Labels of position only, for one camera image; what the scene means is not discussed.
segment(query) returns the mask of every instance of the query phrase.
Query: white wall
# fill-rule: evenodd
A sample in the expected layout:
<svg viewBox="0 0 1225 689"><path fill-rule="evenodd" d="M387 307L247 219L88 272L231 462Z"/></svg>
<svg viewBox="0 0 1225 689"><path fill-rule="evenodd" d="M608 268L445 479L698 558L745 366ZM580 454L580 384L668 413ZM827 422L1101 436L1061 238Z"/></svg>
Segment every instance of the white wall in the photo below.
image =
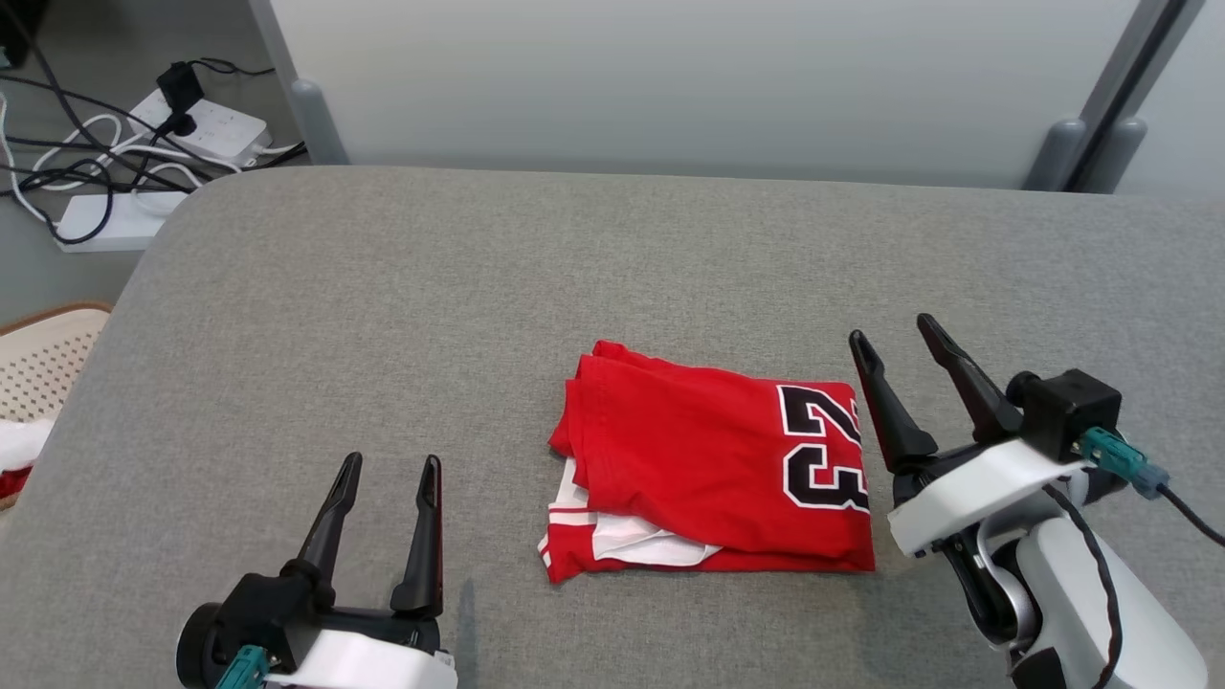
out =
<svg viewBox="0 0 1225 689"><path fill-rule="evenodd" d="M1116 194L1225 197L1225 0L1207 0L1136 114L1148 135Z"/></svg>
<svg viewBox="0 0 1225 689"><path fill-rule="evenodd" d="M1019 186L1134 0L273 0L354 163Z"/></svg>

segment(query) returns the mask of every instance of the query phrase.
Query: power strip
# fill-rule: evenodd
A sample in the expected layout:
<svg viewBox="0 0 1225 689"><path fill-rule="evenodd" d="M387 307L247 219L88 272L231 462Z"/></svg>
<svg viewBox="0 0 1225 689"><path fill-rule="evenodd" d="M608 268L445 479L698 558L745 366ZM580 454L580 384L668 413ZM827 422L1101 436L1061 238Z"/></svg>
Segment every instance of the power strip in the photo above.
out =
<svg viewBox="0 0 1225 689"><path fill-rule="evenodd" d="M153 126L160 126L170 116L170 107L165 104L162 92L154 91L132 108L132 114ZM168 139L197 156L249 167L255 164L257 148L272 145L268 123L212 101L200 101L187 109L187 114L196 120L196 130L187 136L172 134ZM152 136L148 128L140 123L131 119L127 123L136 134Z"/></svg>
<svg viewBox="0 0 1225 689"><path fill-rule="evenodd" d="M69 254L81 251L143 251L162 223L187 195L183 191L146 191L140 204L131 194L115 194L107 227L97 237L81 244L60 244ZM76 239L98 227L107 210L105 194L80 194L69 200L69 207L56 228L60 237Z"/></svg>

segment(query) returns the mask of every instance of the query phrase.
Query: red and white fabric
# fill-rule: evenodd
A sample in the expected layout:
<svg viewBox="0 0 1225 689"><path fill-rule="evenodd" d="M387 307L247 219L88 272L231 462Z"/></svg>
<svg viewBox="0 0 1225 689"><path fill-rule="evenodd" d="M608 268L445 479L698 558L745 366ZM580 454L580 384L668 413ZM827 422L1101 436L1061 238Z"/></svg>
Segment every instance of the red and white fabric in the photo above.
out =
<svg viewBox="0 0 1225 689"><path fill-rule="evenodd" d="M16 501L50 433L51 419L32 423L0 419L0 510Z"/></svg>
<svg viewBox="0 0 1225 689"><path fill-rule="evenodd" d="M549 440L567 457L549 579L627 566L872 570L854 390L673 364L598 342Z"/></svg>

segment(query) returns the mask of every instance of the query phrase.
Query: red jersey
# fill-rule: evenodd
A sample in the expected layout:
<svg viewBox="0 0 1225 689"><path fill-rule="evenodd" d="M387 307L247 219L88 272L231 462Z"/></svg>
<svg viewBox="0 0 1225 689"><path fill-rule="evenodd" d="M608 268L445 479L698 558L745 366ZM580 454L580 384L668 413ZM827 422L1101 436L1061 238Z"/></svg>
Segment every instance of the red jersey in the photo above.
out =
<svg viewBox="0 0 1225 689"><path fill-rule="evenodd" d="M566 381L552 581L638 565L872 570L854 390L682 367L598 342Z"/></svg>

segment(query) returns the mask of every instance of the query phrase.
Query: gray fabric surface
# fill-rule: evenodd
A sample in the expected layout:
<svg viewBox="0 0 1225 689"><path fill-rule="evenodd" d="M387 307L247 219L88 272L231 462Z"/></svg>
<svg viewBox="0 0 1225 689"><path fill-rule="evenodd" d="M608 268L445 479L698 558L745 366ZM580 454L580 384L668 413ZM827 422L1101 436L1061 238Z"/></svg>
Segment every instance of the gray fabric surface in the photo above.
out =
<svg viewBox="0 0 1225 689"><path fill-rule="evenodd" d="M443 641L461 687L1007 687L947 565L581 576L535 553L545 440L594 340L855 381L864 329L943 445L968 421L930 310L1001 383L1080 367L1225 525L1225 213L1150 199L795 181L299 169L209 185L115 309L0 544L0 684L172 687L197 604L300 543L366 457L339 602L381 607L443 459ZM1133 493L1090 523L1225 672L1225 553Z"/></svg>

